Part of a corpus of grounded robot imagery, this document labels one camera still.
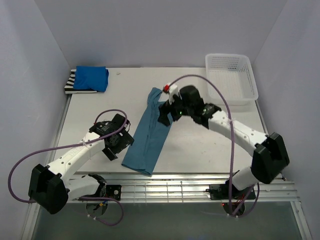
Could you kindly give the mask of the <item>light teal tank top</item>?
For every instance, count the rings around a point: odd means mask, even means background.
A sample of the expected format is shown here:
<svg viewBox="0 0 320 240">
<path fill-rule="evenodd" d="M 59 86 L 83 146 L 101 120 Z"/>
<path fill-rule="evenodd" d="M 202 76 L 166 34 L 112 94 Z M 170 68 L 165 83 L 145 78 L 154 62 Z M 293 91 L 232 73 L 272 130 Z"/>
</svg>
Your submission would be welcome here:
<svg viewBox="0 0 320 240">
<path fill-rule="evenodd" d="M 122 166 L 146 176 L 151 176 L 170 131 L 170 126 L 158 122 L 159 101 L 162 91 L 152 88 L 147 97 L 147 107 L 134 133 L 134 142 L 124 156 Z"/>
</svg>

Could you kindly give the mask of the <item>blue tank top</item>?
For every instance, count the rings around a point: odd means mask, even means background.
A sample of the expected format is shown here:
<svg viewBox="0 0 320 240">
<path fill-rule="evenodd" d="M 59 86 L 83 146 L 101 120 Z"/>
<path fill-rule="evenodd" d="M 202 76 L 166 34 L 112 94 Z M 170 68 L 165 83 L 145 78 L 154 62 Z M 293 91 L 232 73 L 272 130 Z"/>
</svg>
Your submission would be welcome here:
<svg viewBox="0 0 320 240">
<path fill-rule="evenodd" d="M 77 66 L 73 88 L 104 93 L 109 84 L 109 71 L 105 66 Z"/>
</svg>

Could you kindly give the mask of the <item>black white striped tank top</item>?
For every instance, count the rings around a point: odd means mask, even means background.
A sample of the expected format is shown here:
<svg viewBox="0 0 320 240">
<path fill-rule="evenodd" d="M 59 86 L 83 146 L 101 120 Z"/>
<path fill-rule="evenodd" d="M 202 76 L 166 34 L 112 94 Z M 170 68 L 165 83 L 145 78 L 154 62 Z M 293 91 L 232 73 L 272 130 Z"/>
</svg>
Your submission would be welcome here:
<svg viewBox="0 0 320 240">
<path fill-rule="evenodd" d="M 94 91 L 92 89 L 82 89 L 82 90 L 74 89 L 75 78 L 76 78 L 76 69 L 72 69 L 70 71 L 70 76 L 64 86 L 64 92 L 66 95 L 97 93 L 97 91 Z"/>
</svg>

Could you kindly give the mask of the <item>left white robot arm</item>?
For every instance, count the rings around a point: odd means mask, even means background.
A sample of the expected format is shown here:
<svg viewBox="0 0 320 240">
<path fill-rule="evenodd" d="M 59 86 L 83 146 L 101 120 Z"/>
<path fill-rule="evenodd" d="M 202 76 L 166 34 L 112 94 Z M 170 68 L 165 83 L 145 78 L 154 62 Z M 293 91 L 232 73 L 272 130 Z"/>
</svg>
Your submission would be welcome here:
<svg viewBox="0 0 320 240">
<path fill-rule="evenodd" d="M 79 146 L 46 166 L 38 164 L 32 169 L 28 196 L 50 214 L 58 213 L 69 200 L 106 197 L 109 188 L 102 176 L 90 173 L 79 179 L 72 177 L 98 153 L 104 153 L 110 161 L 117 159 L 122 150 L 134 143 L 128 131 L 130 125 L 118 113 L 110 121 L 95 122 Z"/>
</svg>

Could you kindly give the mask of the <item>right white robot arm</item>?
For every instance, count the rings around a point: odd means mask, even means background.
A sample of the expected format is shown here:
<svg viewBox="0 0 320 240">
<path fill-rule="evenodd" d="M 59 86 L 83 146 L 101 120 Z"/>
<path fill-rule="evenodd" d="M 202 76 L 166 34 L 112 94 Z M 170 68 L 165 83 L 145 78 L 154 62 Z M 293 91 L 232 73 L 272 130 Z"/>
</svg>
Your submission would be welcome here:
<svg viewBox="0 0 320 240">
<path fill-rule="evenodd" d="M 251 165 L 234 173 L 218 193 L 237 199 L 252 185 L 270 184 L 289 165 L 288 152 L 280 134 L 267 135 L 230 120 L 219 106 L 205 103 L 193 85 L 179 89 L 175 84 L 167 84 L 163 92 L 168 94 L 168 100 L 159 107 L 158 122 L 168 127 L 182 116 L 191 117 L 195 123 L 230 139 L 252 157 Z"/>
</svg>

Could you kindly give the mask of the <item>white plastic basket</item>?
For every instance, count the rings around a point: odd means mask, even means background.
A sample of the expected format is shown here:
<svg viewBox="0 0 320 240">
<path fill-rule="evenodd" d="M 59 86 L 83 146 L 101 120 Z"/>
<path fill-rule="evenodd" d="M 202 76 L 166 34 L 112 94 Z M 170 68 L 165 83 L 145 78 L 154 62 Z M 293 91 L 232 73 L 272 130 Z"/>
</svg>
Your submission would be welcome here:
<svg viewBox="0 0 320 240">
<path fill-rule="evenodd" d="M 243 106 L 258 99 L 255 76 L 246 55 L 207 54 L 205 69 L 206 78 L 218 88 L 228 105 Z"/>
</svg>

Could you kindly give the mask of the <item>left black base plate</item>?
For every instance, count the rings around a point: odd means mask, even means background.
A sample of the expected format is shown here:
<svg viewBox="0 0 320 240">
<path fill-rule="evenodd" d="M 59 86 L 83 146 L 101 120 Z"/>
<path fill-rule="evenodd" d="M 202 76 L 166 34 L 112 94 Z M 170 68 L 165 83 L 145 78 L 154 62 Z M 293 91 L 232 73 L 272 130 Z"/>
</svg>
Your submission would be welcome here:
<svg viewBox="0 0 320 240">
<path fill-rule="evenodd" d="M 121 200 L 122 186 L 119 184 L 107 184 L 99 186 L 95 193 L 82 196 L 86 198 L 111 198 L 117 201 Z"/>
</svg>

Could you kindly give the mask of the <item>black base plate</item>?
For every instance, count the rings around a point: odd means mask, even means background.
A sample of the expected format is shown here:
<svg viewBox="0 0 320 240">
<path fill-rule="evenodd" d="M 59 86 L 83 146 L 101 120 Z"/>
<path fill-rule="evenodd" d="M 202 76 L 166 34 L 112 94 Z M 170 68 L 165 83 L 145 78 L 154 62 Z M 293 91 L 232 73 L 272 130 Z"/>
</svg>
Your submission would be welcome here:
<svg viewBox="0 0 320 240">
<path fill-rule="evenodd" d="M 119 184 L 107 184 L 99 186 L 95 193 L 82 196 L 86 198 L 111 198 L 117 201 L 121 200 L 122 186 Z"/>
<path fill-rule="evenodd" d="M 229 185 L 226 183 L 222 184 L 210 184 L 205 190 L 210 195 L 211 200 L 228 200 L 229 199 Z M 247 200 L 255 200 L 256 194 L 251 187 L 247 187 L 243 190 L 237 190 L 234 186 L 231 191 L 232 199 L 241 199 L 248 194 Z"/>
</svg>

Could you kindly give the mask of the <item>aluminium frame rails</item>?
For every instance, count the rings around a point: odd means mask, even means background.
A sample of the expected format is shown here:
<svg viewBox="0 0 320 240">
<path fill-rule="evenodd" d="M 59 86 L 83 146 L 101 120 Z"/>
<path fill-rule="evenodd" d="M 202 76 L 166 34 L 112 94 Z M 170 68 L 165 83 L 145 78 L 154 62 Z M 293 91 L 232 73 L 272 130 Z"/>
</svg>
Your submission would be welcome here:
<svg viewBox="0 0 320 240">
<path fill-rule="evenodd" d="M 82 137 L 97 114 L 122 109 L 135 130 L 153 87 L 184 76 L 179 85 L 195 85 L 208 101 L 210 88 L 195 67 L 110 68 L 103 94 L 80 94 L 68 99 L 58 131 L 58 144 Z M 106 226 L 88 216 L 86 203 L 72 200 L 55 215 L 34 205 L 27 218 L 24 240 L 310 240 L 301 198 L 295 183 L 279 175 L 261 184 L 259 201 L 247 201 L 247 216 L 226 215 L 222 201 L 211 200 L 210 184 L 228 177 L 230 142 L 189 118 L 176 122 L 166 139 L 152 176 L 142 175 L 95 155 L 75 178 L 93 172 L 108 184 L 122 186 L 121 206 L 108 204 Z"/>
</svg>

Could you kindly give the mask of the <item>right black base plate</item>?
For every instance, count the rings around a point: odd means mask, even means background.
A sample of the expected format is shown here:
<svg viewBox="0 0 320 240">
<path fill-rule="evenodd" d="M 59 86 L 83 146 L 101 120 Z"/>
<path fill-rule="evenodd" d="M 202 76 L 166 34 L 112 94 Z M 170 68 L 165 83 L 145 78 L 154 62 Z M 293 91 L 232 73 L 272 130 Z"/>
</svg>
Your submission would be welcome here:
<svg viewBox="0 0 320 240">
<path fill-rule="evenodd" d="M 211 200 L 228 200 L 229 199 L 229 185 L 226 183 L 222 184 L 210 184 L 205 190 L 210 195 Z M 243 190 L 237 190 L 234 186 L 231 191 L 232 199 L 241 199 L 248 194 L 247 200 L 255 200 L 256 194 L 251 187 L 247 187 Z"/>
</svg>

